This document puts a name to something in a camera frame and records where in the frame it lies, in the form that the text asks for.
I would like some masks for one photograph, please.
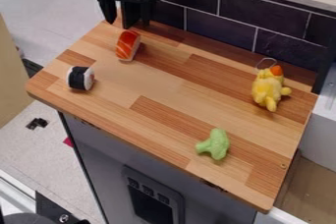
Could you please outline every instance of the wooden countertop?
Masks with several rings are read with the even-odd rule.
[[[291,98],[274,114],[252,101],[253,66],[262,56],[151,23],[132,63],[114,46],[120,21],[105,22],[72,45],[27,84],[28,93],[266,212],[273,206],[310,111],[314,73],[283,63]],[[91,66],[89,92],[70,91],[71,66]],[[215,162],[195,144],[218,127],[231,140]]]

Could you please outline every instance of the yellow toy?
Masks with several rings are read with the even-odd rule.
[[[283,87],[283,83],[284,75],[279,65],[259,70],[252,85],[254,102],[275,112],[281,95],[290,95],[292,92],[289,87]]]

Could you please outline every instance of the green broccoli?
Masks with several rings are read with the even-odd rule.
[[[230,147],[229,138],[222,129],[212,129],[210,138],[196,144],[196,152],[210,152],[214,160],[220,160],[226,156],[226,151]]]

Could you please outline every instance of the oven window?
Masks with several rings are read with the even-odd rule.
[[[128,188],[138,217],[150,224],[174,224],[173,210],[169,205],[130,186]]]

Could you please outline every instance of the sushi roll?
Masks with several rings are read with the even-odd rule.
[[[140,45],[140,35],[132,30],[125,30],[119,37],[116,55],[121,61],[131,62]]]
[[[68,71],[68,86],[75,89],[90,90],[94,82],[94,72],[88,67],[72,67]]]

